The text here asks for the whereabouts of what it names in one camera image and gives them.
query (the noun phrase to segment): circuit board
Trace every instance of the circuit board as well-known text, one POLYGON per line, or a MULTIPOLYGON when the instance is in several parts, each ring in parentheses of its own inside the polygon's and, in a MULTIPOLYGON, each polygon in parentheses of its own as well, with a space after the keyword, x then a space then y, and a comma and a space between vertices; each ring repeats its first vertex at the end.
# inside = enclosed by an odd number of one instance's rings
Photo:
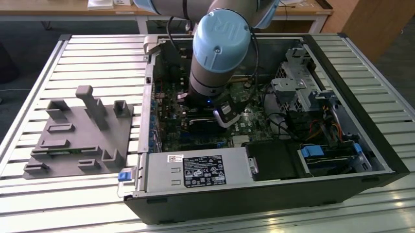
MULTIPOLYGON (((247 83, 229 84, 227 91, 235 102, 248 98, 251 88, 247 83)), ((240 120, 224 129, 217 125, 212 108, 191 109, 176 103, 179 92, 183 92, 183 85, 177 83, 162 83, 156 87, 162 152, 237 147, 240 143, 233 142, 235 136, 243 136, 244 142, 272 139, 260 103, 248 105, 240 120), (195 132, 191 124, 200 121, 200 132, 195 132)))

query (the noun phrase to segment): warning label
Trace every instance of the warning label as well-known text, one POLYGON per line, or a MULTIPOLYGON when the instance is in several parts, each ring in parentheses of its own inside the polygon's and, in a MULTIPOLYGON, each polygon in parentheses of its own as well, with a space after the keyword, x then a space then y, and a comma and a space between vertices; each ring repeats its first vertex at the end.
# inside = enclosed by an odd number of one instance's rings
POLYGON ((183 158, 187 188, 227 184, 221 155, 183 158))

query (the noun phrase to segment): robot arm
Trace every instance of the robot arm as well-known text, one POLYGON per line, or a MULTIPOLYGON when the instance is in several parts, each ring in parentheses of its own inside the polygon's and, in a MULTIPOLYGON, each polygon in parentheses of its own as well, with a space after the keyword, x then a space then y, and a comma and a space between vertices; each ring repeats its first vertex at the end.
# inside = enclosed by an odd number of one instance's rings
MULTIPOLYGON (((185 98, 196 105, 208 105, 224 92, 245 58, 251 28, 268 27, 279 0, 134 0, 134 3, 156 14, 199 23, 185 98)), ((225 128, 237 121, 228 114, 239 114, 231 104, 219 107, 215 115, 225 128)))

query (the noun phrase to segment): metal bracket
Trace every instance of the metal bracket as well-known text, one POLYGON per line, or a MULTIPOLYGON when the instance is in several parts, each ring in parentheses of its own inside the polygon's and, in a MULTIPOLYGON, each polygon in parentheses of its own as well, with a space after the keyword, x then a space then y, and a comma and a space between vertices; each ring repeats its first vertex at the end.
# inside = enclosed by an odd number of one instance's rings
POLYGON ((157 35, 148 35, 144 37, 142 48, 145 55, 154 53, 160 49, 157 45, 158 45, 157 35))

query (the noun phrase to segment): aluminum extrusion table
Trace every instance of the aluminum extrusion table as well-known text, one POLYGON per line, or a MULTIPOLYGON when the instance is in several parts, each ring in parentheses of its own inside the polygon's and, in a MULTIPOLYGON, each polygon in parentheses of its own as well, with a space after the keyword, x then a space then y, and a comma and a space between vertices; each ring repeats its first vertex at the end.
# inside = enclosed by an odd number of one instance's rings
POLYGON ((132 184, 117 187, 117 174, 22 179, 48 114, 49 99, 74 98, 77 85, 93 86, 104 104, 134 105, 126 166, 137 163, 141 95, 145 74, 144 35, 73 35, 57 42, 45 68, 0 145, 0 232, 389 232, 415 228, 415 111, 348 38, 316 34, 331 63, 349 86, 409 171, 385 187, 340 204, 145 225, 121 202, 132 184))

